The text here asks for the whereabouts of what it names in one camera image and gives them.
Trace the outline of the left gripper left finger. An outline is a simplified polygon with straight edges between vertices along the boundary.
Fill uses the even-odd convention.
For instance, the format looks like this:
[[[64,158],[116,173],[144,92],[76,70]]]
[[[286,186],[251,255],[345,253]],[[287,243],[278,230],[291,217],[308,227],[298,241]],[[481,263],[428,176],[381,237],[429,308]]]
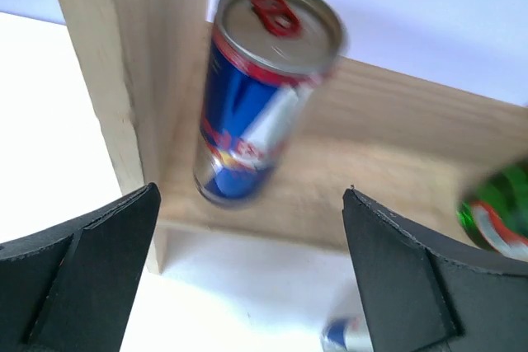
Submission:
[[[3,351],[118,351],[161,195],[149,183],[1,245]]]

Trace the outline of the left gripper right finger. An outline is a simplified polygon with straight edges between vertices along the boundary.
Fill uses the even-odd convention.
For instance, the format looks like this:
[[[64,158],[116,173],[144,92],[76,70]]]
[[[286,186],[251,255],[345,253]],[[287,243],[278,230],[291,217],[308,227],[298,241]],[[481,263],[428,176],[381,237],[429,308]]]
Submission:
[[[342,217],[376,351],[525,351],[527,264],[348,189]]]

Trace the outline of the silver can front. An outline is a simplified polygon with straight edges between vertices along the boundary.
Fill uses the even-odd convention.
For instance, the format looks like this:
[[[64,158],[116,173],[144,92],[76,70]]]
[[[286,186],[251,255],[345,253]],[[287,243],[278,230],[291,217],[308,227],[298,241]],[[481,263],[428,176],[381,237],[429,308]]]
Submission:
[[[235,206],[267,184],[346,35],[324,0],[219,0],[193,176],[210,202]]]

